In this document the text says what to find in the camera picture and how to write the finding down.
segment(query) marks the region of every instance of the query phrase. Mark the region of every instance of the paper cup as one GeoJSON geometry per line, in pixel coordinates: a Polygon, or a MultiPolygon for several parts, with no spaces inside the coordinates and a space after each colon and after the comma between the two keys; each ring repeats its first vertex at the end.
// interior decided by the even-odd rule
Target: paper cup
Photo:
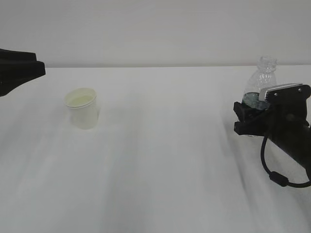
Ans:
{"type": "Polygon", "coordinates": [[[72,123],[80,129],[87,130],[96,126],[98,111],[96,92],[91,88],[79,88],[65,96],[65,104],[71,113],[72,123]]]}

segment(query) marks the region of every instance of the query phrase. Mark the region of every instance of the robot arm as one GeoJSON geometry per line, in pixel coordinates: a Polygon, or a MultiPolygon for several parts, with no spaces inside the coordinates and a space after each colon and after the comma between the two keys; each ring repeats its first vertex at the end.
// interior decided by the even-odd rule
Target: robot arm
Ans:
{"type": "Polygon", "coordinates": [[[263,89],[259,100],[270,103],[268,109],[257,110],[244,103],[234,103],[234,111],[239,118],[235,122],[234,131],[239,135],[264,136],[260,153],[262,165],[270,179],[281,186],[311,186],[310,181],[301,184],[289,182],[287,177],[270,171],[264,159],[264,149],[269,138],[304,167],[311,180],[311,130],[306,121],[306,100],[310,95],[310,86],[294,83],[263,89]]]}
{"type": "Polygon", "coordinates": [[[44,63],[36,60],[35,53],[0,49],[0,96],[43,75],[44,63]]]}

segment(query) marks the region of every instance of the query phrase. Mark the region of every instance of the white wall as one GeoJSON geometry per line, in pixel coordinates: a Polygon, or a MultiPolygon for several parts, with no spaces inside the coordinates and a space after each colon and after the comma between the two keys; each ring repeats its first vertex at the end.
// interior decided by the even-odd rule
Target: white wall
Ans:
{"type": "Polygon", "coordinates": [[[48,67],[311,64],[310,0],[2,0],[0,48],[48,67]]]}

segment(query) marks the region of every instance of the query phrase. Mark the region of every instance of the water bottle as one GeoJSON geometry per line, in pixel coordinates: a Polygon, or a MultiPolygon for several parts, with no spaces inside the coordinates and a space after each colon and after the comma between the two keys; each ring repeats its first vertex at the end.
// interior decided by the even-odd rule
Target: water bottle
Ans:
{"type": "Polygon", "coordinates": [[[263,56],[257,63],[258,70],[248,80],[242,103],[251,108],[264,110],[269,107],[269,103],[259,101],[260,90],[265,87],[276,85],[276,59],[270,56],[263,56]]]}

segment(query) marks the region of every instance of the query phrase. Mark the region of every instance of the white table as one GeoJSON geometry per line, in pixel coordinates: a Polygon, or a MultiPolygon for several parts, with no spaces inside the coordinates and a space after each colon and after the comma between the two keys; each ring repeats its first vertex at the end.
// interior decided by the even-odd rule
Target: white table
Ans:
{"type": "MultiPolygon", "coordinates": [[[[310,190],[272,183],[262,139],[233,132],[254,71],[48,68],[1,97],[0,232],[310,232],[310,190]],[[98,93],[93,130],[69,122],[63,97],[78,87],[98,93]]],[[[310,74],[276,72],[279,83],[311,84],[310,74]]],[[[306,179],[272,143],[267,154],[291,181],[306,179]]]]}

